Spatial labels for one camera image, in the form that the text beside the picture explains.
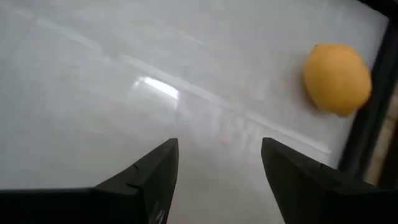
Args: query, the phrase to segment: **yellow lemon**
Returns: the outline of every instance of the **yellow lemon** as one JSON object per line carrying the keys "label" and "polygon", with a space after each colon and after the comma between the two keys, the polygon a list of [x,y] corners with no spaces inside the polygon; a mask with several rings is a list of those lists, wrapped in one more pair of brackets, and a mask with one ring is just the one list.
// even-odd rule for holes
{"label": "yellow lemon", "polygon": [[349,116],[368,100],[372,83],[369,70],[348,45],[318,44],[304,66],[304,84],[322,111]]}

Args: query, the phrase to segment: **lemon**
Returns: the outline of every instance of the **lemon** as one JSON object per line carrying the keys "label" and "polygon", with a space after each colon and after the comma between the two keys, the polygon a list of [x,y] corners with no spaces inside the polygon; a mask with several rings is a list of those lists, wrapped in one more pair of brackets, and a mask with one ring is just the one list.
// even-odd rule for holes
{"label": "lemon", "polygon": [[362,58],[349,45],[318,44],[304,66],[304,84],[322,111],[349,116],[368,100],[371,77]]}

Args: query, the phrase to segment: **white surface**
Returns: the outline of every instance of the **white surface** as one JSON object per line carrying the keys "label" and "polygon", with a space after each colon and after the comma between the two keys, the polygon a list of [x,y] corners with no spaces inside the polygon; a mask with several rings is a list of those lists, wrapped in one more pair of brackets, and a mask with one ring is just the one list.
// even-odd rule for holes
{"label": "white surface", "polygon": [[336,166],[352,118],[313,109],[303,62],[343,42],[371,66],[386,24],[354,0],[1,0],[0,188],[96,185],[176,137],[169,223],[281,223],[261,138]]}

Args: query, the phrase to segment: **glossy white tabletop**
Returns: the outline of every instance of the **glossy white tabletop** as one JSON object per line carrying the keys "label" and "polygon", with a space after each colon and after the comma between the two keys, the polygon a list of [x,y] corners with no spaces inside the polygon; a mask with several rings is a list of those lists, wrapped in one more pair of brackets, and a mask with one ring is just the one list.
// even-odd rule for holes
{"label": "glossy white tabletop", "polygon": [[283,223],[261,139],[335,167],[353,116],[313,107],[303,62],[371,67],[386,25],[354,0],[0,0],[0,188],[93,186],[178,138],[169,223]]}

